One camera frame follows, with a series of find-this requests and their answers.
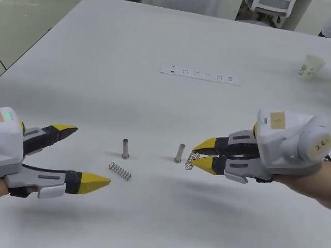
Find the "white table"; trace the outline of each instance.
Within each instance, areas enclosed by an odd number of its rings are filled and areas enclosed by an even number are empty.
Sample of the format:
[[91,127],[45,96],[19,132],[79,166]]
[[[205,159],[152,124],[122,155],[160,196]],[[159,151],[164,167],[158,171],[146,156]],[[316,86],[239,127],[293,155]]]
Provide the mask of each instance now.
[[[307,53],[327,63],[312,83],[296,77]],[[159,73],[171,64],[232,73],[243,86]],[[112,183],[88,195],[2,197],[1,247],[330,247],[331,213],[314,200],[173,162],[179,143],[187,157],[209,137],[252,128],[262,106],[331,115],[330,65],[327,39],[127,1],[82,1],[1,76],[0,105],[28,127],[80,128],[29,164]],[[108,170],[111,161],[132,172],[129,182]]]

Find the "metal spring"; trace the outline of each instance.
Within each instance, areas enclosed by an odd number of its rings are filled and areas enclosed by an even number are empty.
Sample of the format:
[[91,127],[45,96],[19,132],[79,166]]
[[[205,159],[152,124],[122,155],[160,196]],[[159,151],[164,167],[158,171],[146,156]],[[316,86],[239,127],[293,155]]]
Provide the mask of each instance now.
[[129,181],[131,178],[131,173],[127,170],[124,170],[122,167],[120,167],[118,164],[111,162],[109,165],[109,169],[114,171],[116,174],[123,177],[125,180]]
[[190,156],[188,157],[187,161],[185,162],[185,169],[192,170],[193,168],[193,164],[192,164],[192,160],[194,159],[198,159],[200,157],[200,155],[197,152],[191,152]]

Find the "green floor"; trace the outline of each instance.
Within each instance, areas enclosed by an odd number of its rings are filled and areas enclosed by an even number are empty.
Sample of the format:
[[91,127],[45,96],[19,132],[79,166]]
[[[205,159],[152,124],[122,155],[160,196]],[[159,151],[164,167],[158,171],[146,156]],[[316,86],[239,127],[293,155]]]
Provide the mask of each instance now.
[[0,0],[0,61],[8,68],[79,2]]

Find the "power strip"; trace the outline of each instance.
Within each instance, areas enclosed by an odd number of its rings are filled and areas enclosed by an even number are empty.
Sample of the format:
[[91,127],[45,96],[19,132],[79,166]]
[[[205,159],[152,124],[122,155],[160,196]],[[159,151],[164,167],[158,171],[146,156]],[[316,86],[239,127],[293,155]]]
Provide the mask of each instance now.
[[215,74],[209,72],[202,72],[200,70],[190,70],[186,68],[181,68],[178,66],[162,66],[161,73],[171,74],[176,76],[184,76],[186,78],[205,80],[210,82],[222,83],[222,84],[231,84],[236,86],[241,86],[241,83],[236,78],[224,75],[224,74]]

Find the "paper cup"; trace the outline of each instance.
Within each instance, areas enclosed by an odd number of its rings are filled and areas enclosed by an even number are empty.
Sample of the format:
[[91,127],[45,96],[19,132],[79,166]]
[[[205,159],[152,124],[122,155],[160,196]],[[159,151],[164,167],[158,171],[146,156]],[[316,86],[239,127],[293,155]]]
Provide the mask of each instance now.
[[325,61],[322,58],[316,55],[308,54],[305,62],[299,70],[299,76],[301,79],[309,81],[320,71],[324,65]]

